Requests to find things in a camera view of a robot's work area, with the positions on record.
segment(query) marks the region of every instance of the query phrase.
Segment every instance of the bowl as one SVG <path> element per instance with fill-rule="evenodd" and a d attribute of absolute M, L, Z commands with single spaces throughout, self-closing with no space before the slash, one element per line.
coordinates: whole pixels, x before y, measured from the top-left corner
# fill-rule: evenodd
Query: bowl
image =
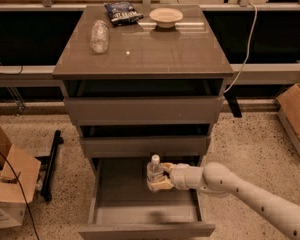
<path fill-rule="evenodd" d="M 172 28 L 175 26 L 176 22 L 183 18 L 182 12 L 172 8 L 155 9 L 150 12 L 149 16 L 160 28 Z"/>

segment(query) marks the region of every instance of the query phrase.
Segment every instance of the gray dresser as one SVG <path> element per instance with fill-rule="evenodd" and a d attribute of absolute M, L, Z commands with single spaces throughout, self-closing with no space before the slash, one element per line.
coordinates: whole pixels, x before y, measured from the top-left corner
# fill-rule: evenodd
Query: gray dresser
<path fill-rule="evenodd" d="M 195 191 L 153 194 L 146 186 L 152 153 L 200 163 L 233 74 L 200 8 L 169 7 L 184 15 L 172 29 L 147 16 L 113 27 L 103 6 L 88 6 L 54 70 L 96 175 L 84 239 L 188 238 L 214 230 Z M 110 29 L 104 54 L 89 46 L 95 20 Z"/>

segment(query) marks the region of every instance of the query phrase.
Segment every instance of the plastic bottle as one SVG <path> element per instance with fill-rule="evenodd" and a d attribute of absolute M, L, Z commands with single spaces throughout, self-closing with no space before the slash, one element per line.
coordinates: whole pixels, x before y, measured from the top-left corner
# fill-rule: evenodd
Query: plastic bottle
<path fill-rule="evenodd" d="M 109 28 L 102 20 L 95 21 L 90 38 L 90 46 L 96 53 L 104 53 L 109 47 Z"/>
<path fill-rule="evenodd" d="M 147 177 L 148 181 L 151 183 L 156 183 L 163 178 L 163 167 L 160 164 L 160 157 L 158 155 L 153 155 L 151 157 L 151 162 L 147 165 Z"/>

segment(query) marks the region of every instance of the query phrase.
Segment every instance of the speckled floor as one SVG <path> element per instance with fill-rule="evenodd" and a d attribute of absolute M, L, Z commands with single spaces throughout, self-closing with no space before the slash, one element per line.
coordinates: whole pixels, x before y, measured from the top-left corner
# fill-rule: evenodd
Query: speckled floor
<path fill-rule="evenodd" d="M 32 154 L 50 151 L 54 131 L 64 138 L 57 159 L 53 200 L 39 195 L 30 204 L 41 240 L 79 240 L 78 229 L 88 220 L 93 174 L 78 135 L 62 104 L 28 107 L 14 116 L 14 107 L 0 106 L 0 124 L 16 145 Z M 223 112 L 212 134 L 204 163 L 221 162 L 237 175 L 300 205 L 300 159 L 276 112 L 244 112 L 233 118 Z M 205 217 L 216 225 L 210 239 L 286 239 L 233 196 L 202 195 Z M 35 239 L 29 214 L 22 227 L 0 230 L 0 239 Z"/>

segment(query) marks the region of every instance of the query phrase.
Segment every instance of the black stand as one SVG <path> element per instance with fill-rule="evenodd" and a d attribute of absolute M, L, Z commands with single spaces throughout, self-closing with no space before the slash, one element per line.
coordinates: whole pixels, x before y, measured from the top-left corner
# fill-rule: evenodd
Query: black stand
<path fill-rule="evenodd" d="M 234 96 L 231 91 L 226 92 L 224 94 L 224 97 L 226 98 L 226 100 L 228 101 L 229 107 L 231 109 L 231 112 L 233 114 L 234 117 L 237 118 L 241 118 L 242 114 L 241 114 L 241 110 L 238 104 L 238 100 L 236 98 L 236 96 Z"/>
<path fill-rule="evenodd" d="M 42 160 L 42 165 L 47 163 L 47 170 L 43 180 L 43 185 L 40 194 L 41 196 L 44 197 L 44 200 L 46 202 L 50 202 L 52 200 L 52 194 L 51 194 L 52 172 L 54 169 L 54 164 L 55 164 L 59 144 L 63 144 L 63 138 L 61 137 L 61 131 L 57 130 L 54 134 L 50 156 Z"/>

